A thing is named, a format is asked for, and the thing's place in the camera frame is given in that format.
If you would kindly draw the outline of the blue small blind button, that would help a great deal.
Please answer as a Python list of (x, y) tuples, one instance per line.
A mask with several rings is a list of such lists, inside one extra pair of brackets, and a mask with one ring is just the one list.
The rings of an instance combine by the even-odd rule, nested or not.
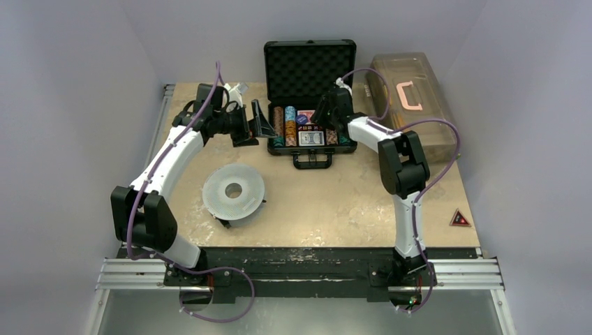
[(305, 114), (299, 114), (296, 116), (296, 122), (298, 125), (306, 125), (309, 123), (309, 118)]

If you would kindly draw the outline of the black poker set case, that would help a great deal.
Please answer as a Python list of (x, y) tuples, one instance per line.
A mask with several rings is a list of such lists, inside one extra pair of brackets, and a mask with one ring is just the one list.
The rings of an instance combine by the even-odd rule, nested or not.
[[(273, 126), (273, 109), (293, 106), (296, 110), (314, 110), (321, 96), (334, 87), (336, 79), (355, 68), (357, 45), (351, 39), (269, 41), (263, 47), (267, 85), (267, 115)], [(338, 134), (338, 145), (300, 147), (300, 131), (322, 131), (326, 128), (314, 123), (297, 125), (297, 146), (273, 147), (268, 140), (267, 150), (273, 156), (289, 156), (299, 170), (327, 169), (336, 154), (351, 154), (356, 142)]]

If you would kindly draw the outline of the red triangle warning sticker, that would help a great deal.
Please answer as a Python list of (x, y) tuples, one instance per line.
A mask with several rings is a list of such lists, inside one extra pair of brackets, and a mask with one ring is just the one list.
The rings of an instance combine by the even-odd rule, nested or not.
[(468, 219), (462, 214), (460, 209), (456, 209), (454, 215), (450, 221), (451, 226), (457, 227), (471, 227), (472, 224), (468, 221)]

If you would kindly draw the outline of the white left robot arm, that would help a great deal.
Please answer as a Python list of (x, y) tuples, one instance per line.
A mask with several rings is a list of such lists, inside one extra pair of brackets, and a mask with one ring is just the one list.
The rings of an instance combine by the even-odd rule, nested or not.
[(145, 170), (129, 186), (118, 186), (110, 195), (114, 230), (132, 260), (160, 255), (182, 266), (181, 276), (190, 285), (204, 283), (208, 266), (199, 247), (177, 231), (177, 221), (167, 200), (187, 165), (215, 135), (229, 135), (234, 147), (256, 146), (276, 133), (262, 115), (258, 100), (251, 102), (248, 119), (242, 95), (244, 83), (234, 86), (199, 84), (194, 100), (172, 121), (168, 137)]

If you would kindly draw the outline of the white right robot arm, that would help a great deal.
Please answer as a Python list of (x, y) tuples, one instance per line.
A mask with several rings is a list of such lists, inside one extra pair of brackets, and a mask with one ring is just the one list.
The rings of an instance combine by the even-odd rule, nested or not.
[(392, 275), (399, 283), (410, 283), (427, 265), (421, 197), (430, 171), (418, 134), (386, 128), (367, 115), (354, 112), (350, 91), (339, 87), (321, 96), (311, 120), (378, 154), (380, 179), (394, 203), (396, 239)]

